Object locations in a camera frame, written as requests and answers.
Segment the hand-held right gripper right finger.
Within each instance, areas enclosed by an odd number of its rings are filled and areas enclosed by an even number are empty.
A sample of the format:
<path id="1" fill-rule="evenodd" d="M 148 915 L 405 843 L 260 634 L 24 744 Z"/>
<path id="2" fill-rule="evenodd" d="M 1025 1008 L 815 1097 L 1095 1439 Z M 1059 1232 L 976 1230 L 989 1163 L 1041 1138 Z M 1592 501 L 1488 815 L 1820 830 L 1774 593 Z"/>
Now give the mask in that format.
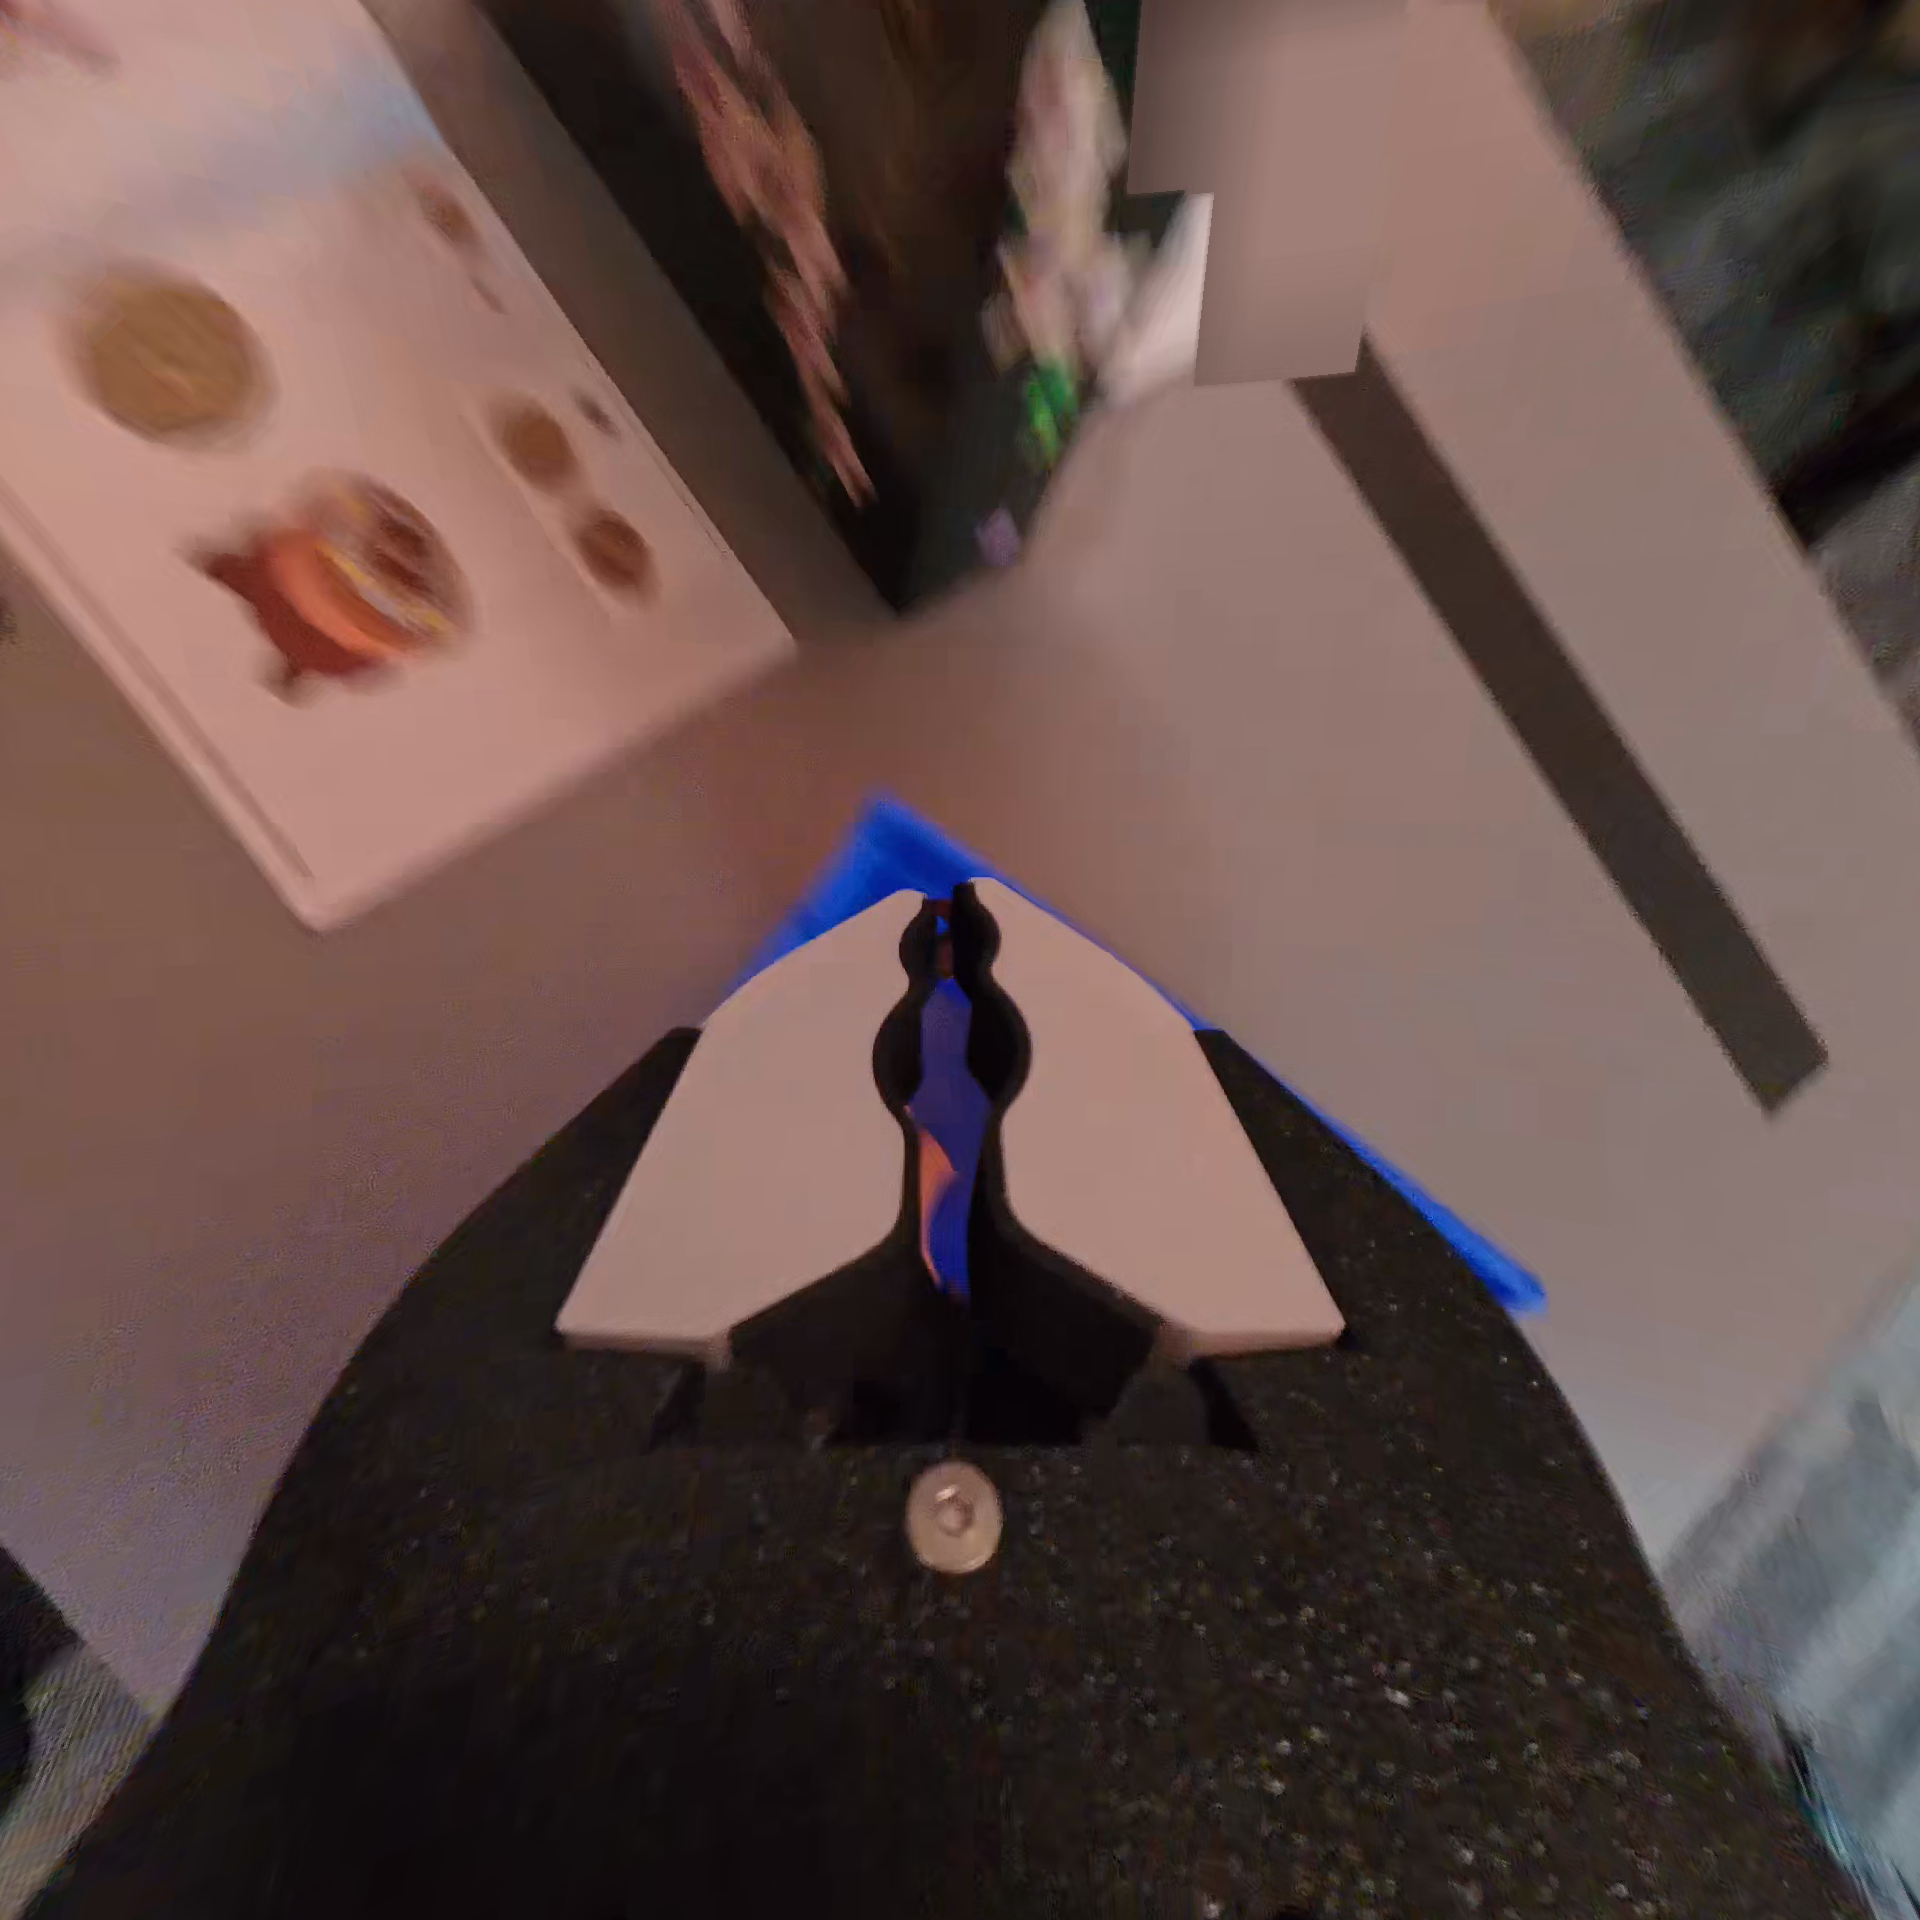
<path id="1" fill-rule="evenodd" d="M 1024 1366 L 1326 1347 L 1341 1310 L 1192 1021 L 1001 879 L 952 888 L 989 1094 L 968 1302 Z"/>

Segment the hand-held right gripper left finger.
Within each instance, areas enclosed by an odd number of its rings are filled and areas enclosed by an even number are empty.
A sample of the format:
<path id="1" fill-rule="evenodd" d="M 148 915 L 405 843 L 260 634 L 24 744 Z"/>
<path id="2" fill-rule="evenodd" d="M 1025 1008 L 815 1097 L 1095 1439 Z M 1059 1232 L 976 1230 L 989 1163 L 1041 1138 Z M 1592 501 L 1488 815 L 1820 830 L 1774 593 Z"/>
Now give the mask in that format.
<path id="1" fill-rule="evenodd" d="M 759 1312 L 881 1245 L 915 1200 L 876 1047 L 923 894 L 889 894 L 705 1019 L 563 1304 L 576 1347 L 717 1358 Z"/>

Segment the white instruction booklet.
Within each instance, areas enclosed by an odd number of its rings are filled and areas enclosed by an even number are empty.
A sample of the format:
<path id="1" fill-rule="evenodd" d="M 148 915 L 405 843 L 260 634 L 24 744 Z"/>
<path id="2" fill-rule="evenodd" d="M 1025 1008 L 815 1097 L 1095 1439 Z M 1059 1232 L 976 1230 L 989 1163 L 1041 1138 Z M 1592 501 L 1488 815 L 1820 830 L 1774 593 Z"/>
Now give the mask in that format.
<path id="1" fill-rule="evenodd" d="M 5 547 L 310 928 L 795 653 L 363 5 L 5 5 Z M 135 439 L 62 350 L 206 280 L 276 398 Z"/>

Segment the tan round plate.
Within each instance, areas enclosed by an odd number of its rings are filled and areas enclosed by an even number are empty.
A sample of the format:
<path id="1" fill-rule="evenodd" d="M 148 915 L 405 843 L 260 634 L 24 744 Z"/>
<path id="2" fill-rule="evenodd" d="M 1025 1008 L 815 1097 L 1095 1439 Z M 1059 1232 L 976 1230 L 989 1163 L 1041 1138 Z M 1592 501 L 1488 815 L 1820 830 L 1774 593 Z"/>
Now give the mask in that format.
<path id="1" fill-rule="evenodd" d="M 62 350 L 100 416 L 165 447 L 244 441 L 276 398 L 248 319 L 179 272 L 113 267 L 84 278 L 62 317 Z"/>

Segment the black flower print box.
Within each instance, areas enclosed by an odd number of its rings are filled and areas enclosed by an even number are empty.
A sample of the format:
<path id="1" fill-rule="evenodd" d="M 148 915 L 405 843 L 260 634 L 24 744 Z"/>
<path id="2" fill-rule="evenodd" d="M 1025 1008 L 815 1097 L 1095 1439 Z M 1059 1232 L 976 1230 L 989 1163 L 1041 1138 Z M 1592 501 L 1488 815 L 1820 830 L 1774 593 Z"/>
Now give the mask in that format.
<path id="1" fill-rule="evenodd" d="M 895 613 L 1009 563 L 1134 254 L 1139 1 L 483 14 Z"/>

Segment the blue plastic bin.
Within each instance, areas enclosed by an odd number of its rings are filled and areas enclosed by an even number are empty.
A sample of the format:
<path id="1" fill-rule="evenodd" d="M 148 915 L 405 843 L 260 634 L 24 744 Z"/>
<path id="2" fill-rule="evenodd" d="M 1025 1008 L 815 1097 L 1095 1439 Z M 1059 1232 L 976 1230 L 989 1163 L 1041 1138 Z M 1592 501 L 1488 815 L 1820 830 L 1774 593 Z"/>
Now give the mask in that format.
<path id="1" fill-rule="evenodd" d="M 1001 873 L 912 807 L 876 797 L 756 947 L 743 975 L 771 968 L 892 894 L 949 898 L 952 883 L 973 878 L 998 879 Z M 964 993 L 952 985 L 936 987 L 920 1014 L 920 1082 L 908 1101 L 920 1138 L 920 1253 L 936 1286 L 955 1299 L 968 1296 L 968 1207 L 987 1123 L 987 1094 L 964 1065 L 968 1025 Z M 1328 1111 L 1312 1112 L 1422 1213 L 1501 1306 L 1513 1314 L 1548 1306 L 1544 1286 L 1516 1257 L 1481 1237 Z"/>

